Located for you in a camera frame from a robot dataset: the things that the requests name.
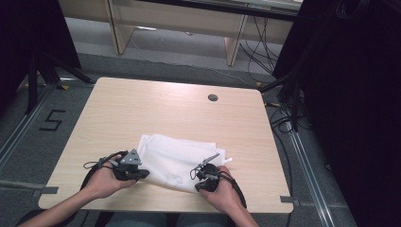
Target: round hole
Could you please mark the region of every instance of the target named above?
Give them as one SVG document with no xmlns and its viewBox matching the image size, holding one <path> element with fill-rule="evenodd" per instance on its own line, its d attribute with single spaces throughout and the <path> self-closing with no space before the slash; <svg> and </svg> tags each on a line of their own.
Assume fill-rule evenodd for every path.
<svg viewBox="0 0 401 227">
<path fill-rule="evenodd" d="M 209 100 L 211 100 L 211 101 L 217 101 L 217 100 L 218 100 L 218 96 L 216 96 L 215 94 L 210 94 L 210 95 L 208 96 L 208 98 L 209 98 Z"/>
</svg>

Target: white cloth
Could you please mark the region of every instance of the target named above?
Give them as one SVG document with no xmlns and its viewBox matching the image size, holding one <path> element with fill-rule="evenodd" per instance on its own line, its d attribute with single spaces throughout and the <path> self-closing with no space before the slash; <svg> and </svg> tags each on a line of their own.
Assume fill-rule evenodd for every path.
<svg viewBox="0 0 401 227">
<path fill-rule="evenodd" d="M 142 165 L 149 170 L 144 179 L 169 189 L 197 193 L 190 171 L 216 153 L 219 156 L 210 163 L 221 166 L 225 162 L 225 150 L 216 148 L 215 143 L 202 143 L 190 140 L 173 139 L 160 134 L 142 135 L 138 146 Z"/>
</svg>

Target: metal frame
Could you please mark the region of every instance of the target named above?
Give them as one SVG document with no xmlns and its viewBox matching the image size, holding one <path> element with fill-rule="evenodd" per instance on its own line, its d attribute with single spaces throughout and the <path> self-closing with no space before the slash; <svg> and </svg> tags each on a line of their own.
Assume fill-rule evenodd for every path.
<svg viewBox="0 0 401 227">
<path fill-rule="evenodd" d="M 288 116 L 286 111 L 282 111 L 283 116 Z M 324 198 L 323 192 L 319 187 L 318 181 L 316 180 L 315 174 L 313 172 L 312 166 L 309 163 L 307 154 L 302 144 L 301 138 L 297 131 L 292 130 L 292 124 L 287 122 L 287 129 L 289 131 L 290 139 L 292 145 L 295 148 L 295 153 L 297 154 L 298 160 L 300 161 L 302 171 L 304 172 L 307 186 L 309 187 L 312 200 L 316 205 L 316 210 L 318 211 L 319 218 L 321 219 L 323 227 L 334 227 L 336 226 L 333 217 L 330 212 L 330 208 Z"/>
</svg>

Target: gray carpet floor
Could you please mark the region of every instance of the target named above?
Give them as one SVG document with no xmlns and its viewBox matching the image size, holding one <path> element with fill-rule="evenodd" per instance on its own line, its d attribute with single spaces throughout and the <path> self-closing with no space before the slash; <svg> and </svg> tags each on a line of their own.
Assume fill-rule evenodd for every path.
<svg viewBox="0 0 401 227">
<path fill-rule="evenodd" d="M 219 73 L 217 73 L 212 70 L 188 66 L 174 66 L 87 54 L 79 54 L 79 59 L 83 66 L 82 72 L 93 79 L 107 76 L 256 88 L 255 80 L 250 78 L 247 72 L 219 70 Z M 59 74 L 61 77 L 71 78 L 70 75 L 62 70 L 59 70 Z M 92 91 L 92 87 L 85 86 L 80 81 L 72 81 L 68 82 L 68 84 L 70 87 L 67 90 L 55 89 L 48 97 L 23 140 L 13 151 L 6 165 L 0 170 L 1 181 L 47 183 L 79 118 L 79 114 Z M 275 88 L 265 93 L 263 95 L 264 100 L 276 102 L 276 95 L 279 91 L 280 88 Z M 11 105 L 0 115 L 0 146 L 6 142 L 19 121 L 24 117 L 26 101 L 27 88 L 23 87 L 16 94 Z M 56 123 L 45 122 L 52 110 L 65 111 L 65 113 L 53 114 L 54 118 L 62 121 L 60 126 L 56 131 L 41 131 L 40 128 L 55 127 Z M 271 117 L 275 111 L 276 108 L 268 107 L 268 116 Z M 280 117 L 280 114 L 277 113 L 272 120 Z M 329 205 L 334 222 L 337 226 L 356 226 L 334 176 L 324 167 L 325 159 L 314 135 L 313 128 L 308 124 L 306 118 L 302 118 L 299 124 L 302 125 L 300 127 L 300 136 L 315 176 Z M 293 197 L 300 202 L 300 205 L 295 206 L 293 213 L 290 215 L 289 226 L 322 226 L 290 138 L 285 132 L 277 131 L 277 134 L 279 137 L 275 138 L 276 145 L 288 186 L 292 188 Z M 0 187 L 0 226 L 14 226 L 24 214 L 38 209 L 37 202 L 39 198 L 35 197 L 33 192 L 33 190 L 29 189 Z M 86 211 L 80 211 L 69 226 L 80 226 L 82 223 L 83 226 L 94 226 L 98 212 L 89 212 L 87 218 L 85 217 L 86 214 Z M 258 214 L 254 215 L 254 217 L 260 226 L 286 226 L 288 222 L 287 214 Z"/>
</svg>

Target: forearm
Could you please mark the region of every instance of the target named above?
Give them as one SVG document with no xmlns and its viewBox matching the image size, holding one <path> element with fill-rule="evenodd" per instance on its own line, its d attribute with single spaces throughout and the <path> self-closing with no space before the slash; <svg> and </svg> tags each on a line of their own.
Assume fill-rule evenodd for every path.
<svg viewBox="0 0 401 227">
<path fill-rule="evenodd" d="M 231 210 L 227 214 L 235 223 L 237 227 L 253 227 L 259 226 L 253 219 L 251 214 L 244 207 L 238 207 L 237 209 Z"/>
<path fill-rule="evenodd" d="M 20 226 L 54 226 L 71 217 L 80 208 L 94 199 L 90 192 L 86 190 L 79 191 L 67 200 L 45 210 L 37 217 L 30 219 Z"/>
</svg>

